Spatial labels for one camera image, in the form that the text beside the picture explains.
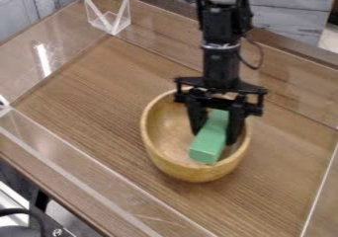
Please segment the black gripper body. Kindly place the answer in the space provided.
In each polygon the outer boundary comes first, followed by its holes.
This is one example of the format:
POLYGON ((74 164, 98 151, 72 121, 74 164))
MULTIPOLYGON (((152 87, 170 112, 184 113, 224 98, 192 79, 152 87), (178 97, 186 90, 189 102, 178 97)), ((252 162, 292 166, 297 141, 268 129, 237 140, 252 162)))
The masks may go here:
POLYGON ((197 96, 201 106, 228 111, 239 100, 220 100, 210 97, 210 94, 237 93, 240 96, 257 96, 256 103, 243 102, 243 115, 260 116, 263 114, 264 96, 267 89, 244 82, 239 76, 239 67, 243 62, 240 57, 240 45, 235 44, 223 48, 204 45, 202 50, 202 72, 200 77, 176 77, 176 92, 173 98, 178 103, 186 101, 188 92, 181 91, 181 86, 190 86, 193 89, 204 89, 205 92, 197 96))

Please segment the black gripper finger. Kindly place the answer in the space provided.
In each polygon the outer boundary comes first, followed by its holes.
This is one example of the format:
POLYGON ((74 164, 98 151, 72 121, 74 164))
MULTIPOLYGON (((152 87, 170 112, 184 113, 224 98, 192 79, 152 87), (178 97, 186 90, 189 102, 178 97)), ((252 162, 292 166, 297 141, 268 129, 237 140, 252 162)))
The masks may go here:
POLYGON ((197 134, 206 121, 206 110, 198 102, 188 101, 185 103, 189 128, 193 135, 197 134))
POLYGON ((244 109, 240 105, 235 105, 229 110, 229 119, 227 126, 228 145, 232 145, 237 140, 237 136, 240 135, 244 126, 244 119, 244 109))

